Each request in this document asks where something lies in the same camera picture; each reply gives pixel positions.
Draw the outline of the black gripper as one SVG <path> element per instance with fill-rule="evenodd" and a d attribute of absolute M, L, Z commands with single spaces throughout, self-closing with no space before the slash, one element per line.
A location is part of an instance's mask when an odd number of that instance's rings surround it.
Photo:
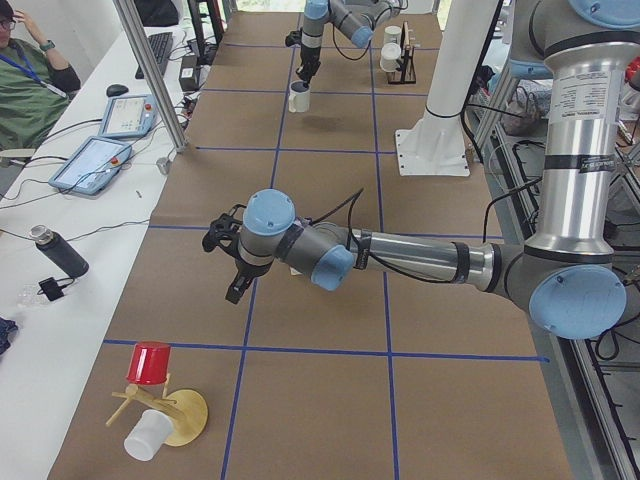
<path fill-rule="evenodd" d="M 296 69 L 296 75 L 300 81 L 309 86 L 315 77 L 320 65 L 320 47 L 308 47 L 301 45 L 300 59 L 301 64 Z"/>
<path fill-rule="evenodd" d="M 225 299 L 232 304 L 238 304 L 245 292 L 251 287 L 254 279 L 265 275 L 273 263 L 273 256 L 257 256 L 247 250 L 242 244 L 237 247 L 236 259 L 237 275 L 227 288 Z"/>

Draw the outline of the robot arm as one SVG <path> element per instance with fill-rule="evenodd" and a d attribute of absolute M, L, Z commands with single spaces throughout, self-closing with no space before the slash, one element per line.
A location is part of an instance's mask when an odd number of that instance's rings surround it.
<path fill-rule="evenodd" d="M 302 26 L 285 37 L 285 45 L 300 47 L 298 78 L 309 86 L 320 68 L 321 46 L 326 24 L 342 33 L 357 48 L 367 48 L 379 23 L 390 20 L 408 7 L 407 1 L 309 0 Z"/>
<path fill-rule="evenodd" d="M 498 1 L 453 1 L 425 103 L 409 130 L 395 133 L 401 175 L 468 175 L 459 116 L 475 78 L 482 45 L 475 27 L 492 30 Z M 306 1 L 303 25 L 286 37 L 301 47 L 296 72 L 309 83 L 320 66 L 325 24 L 356 47 L 400 11 L 400 1 Z M 254 279 L 279 260 L 325 290 L 352 269 L 392 271 L 436 284 L 472 284 L 509 299 L 540 328 L 566 339 L 589 339 L 621 318 L 627 294 L 611 270 L 604 240 L 609 186 L 615 171 L 619 96 L 626 68 L 639 55 L 639 1 L 516 1 L 508 66 L 518 78 L 553 78 L 535 233 L 523 247 L 485 242 L 412 239 L 353 229 L 296 215 L 283 192 L 253 194 L 242 220 L 234 206 L 211 223 L 202 241 L 235 259 L 226 300 L 237 304 Z"/>

